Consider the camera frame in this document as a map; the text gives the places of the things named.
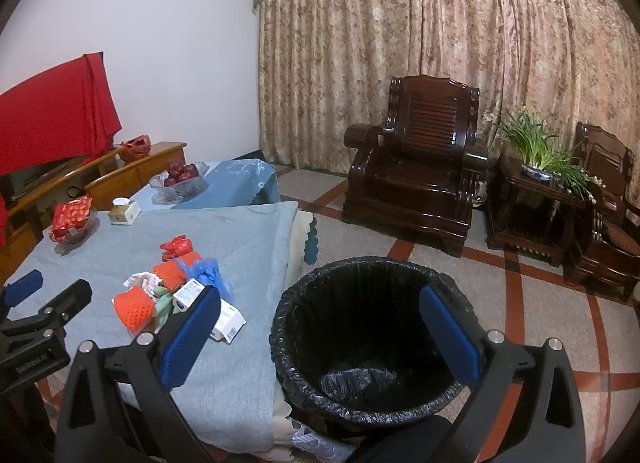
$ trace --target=black garbage bag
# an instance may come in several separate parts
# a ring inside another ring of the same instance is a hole
[[[388,257],[336,261],[285,291],[270,344],[290,403],[362,434],[447,405],[462,385],[420,318],[418,296],[428,283],[473,313],[448,275]]]

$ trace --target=potted plant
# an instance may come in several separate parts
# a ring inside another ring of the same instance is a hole
[[[526,106],[508,119],[497,124],[522,157],[522,172],[539,182],[558,180],[568,194],[575,194],[585,201],[595,202],[589,184],[604,186],[602,181],[574,163],[572,151],[564,151],[554,135],[546,128],[546,122]]]

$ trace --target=blue gripper pad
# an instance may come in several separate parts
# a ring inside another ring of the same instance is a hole
[[[42,287],[42,274],[37,269],[32,269],[27,275],[22,276],[10,284],[4,291],[4,303],[7,306],[15,307],[24,299],[35,293]]]
[[[472,389],[480,382],[480,355],[431,286],[420,291],[420,316],[453,377]]]
[[[173,387],[183,385],[200,351],[202,351],[205,342],[213,331],[213,326],[215,326],[220,316],[220,293],[218,289],[211,286],[197,308],[191,311],[190,307],[189,312],[191,313],[187,321],[174,336],[162,355],[160,383],[167,391],[170,391]]]

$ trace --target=white box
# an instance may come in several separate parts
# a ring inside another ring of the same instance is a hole
[[[189,279],[181,289],[174,293],[172,297],[174,306],[179,311],[185,311],[198,298],[203,289],[204,284],[200,284],[195,279]]]
[[[246,321],[238,308],[231,306],[226,300],[220,299],[220,317],[213,326],[210,337],[213,340],[224,339],[227,344],[231,344],[240,328],[245,324]]]
[[[130,225],[140,215],[140,203],[127,198],[113,200],[114,207],[109,212],[112,225]]]
[[[190,279],[181,289],[174,293],[174,306],[179,311],[185,311],[198,298],[203,289],[204,286],[202,284],[195,279]],[[220,341],[224,339],[228,344],[231,344],[240,328],[245,324],[246,321],[238,308],[232,306],[226,300],[220,299],[220,316],[209,336],[213,340]]]

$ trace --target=blue plastic bag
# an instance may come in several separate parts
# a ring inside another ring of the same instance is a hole
[[[236,295],[234,289],[228,283],[225,283],[222,275],[220,275],[220,269],[218,268],[218,261],[213,257],[207,257],[206,259],[198,259],[193,265],[188,265],[182,259],[175,260],[178,268],[181,269],[189,279],[195,279],[200,284],[205,286],[215,286],[220,292],[220,298],[226,300],[229,304],[234,304]]]

